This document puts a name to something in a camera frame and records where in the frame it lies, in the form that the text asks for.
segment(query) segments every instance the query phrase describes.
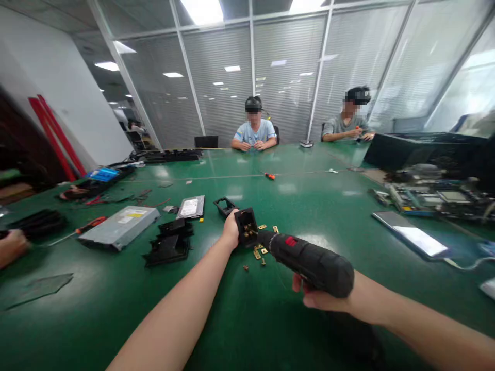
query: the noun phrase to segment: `smartphone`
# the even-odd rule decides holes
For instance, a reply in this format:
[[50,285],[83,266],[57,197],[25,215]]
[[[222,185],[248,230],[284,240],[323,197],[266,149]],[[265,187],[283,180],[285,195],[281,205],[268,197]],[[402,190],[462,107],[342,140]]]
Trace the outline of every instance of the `smartphone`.
[[445,256],[442,253],[449,250],[429,234],[415,227],[406,218],[393,211],[378,212],[372,215],[388,228],[398,233],[400,237],[410,242],[417,252],[428,258],[440,258],[439,255],[442,255],[441,258],[443,259]]

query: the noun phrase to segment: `black drill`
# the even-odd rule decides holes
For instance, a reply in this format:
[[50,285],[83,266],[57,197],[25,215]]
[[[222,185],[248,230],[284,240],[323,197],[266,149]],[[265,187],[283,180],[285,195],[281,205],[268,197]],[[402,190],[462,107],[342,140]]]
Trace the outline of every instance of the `black drill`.
[[[258,242],[277,260],[314,286],[337,298],[348,297],[354,286],[354,269],[350,262],[323,247],[297,237],[258,231]],[[381,343],[371,325],[347,313],[327,312],[332,333],[359,359],[376,370],[384,369]]]
[[330,295],[348,297],[354,285],[354,269],[349,261],[323,247],[288,234],[258,231],[258,241],[277,260]]

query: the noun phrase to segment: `gray t-shirt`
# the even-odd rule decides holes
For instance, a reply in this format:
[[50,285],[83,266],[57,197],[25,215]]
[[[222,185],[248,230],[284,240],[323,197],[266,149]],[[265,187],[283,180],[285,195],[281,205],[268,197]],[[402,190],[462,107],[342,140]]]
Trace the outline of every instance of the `gray t-shirt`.
[[363,134],[369,131],[368,124],[362,117],[353,116],[349,124],[346,126],[344,124],[342,116],[339,113],[328,121],[325,121],[321,137],[323,137],[325,134],[338,134],[346,131],[351,131],[354,130],[356,126],[359,126],[362,129]]

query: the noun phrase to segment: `white cable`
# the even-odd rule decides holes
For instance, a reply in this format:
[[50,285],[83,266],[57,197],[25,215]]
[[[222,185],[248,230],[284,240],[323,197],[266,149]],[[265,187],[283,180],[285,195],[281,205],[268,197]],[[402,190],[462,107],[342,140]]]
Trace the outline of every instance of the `white cable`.
[[486,258],[478,259],[474,262],[473,265],[470,265],[468,267],[461,267],[461,266],[457,265],[457,263],[455,261],[453,261],[452,259],[449,259],[449,258],[444,259],[445,263],[450,264],[454,268],[460,269],[461,271],[472,271],[472,270],[478,268],[478,266],[481,263],[483,263],[484,261],[488,261],[488,260],[495,260],[495,257],[486,257]]

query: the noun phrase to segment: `black cap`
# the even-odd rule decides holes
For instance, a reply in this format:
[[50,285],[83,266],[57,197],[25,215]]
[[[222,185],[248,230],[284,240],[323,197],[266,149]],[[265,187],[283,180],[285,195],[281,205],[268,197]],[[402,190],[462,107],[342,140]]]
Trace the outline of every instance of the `black cap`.
[[371,100],[370,88],[367,86],[349,89],[345,94],[345,101],[353,101],[358,106],[365,106]]
[[245,103],[246,112],[261,112],[263,106],[261,104],[261,98],[258,96],[249,97]]

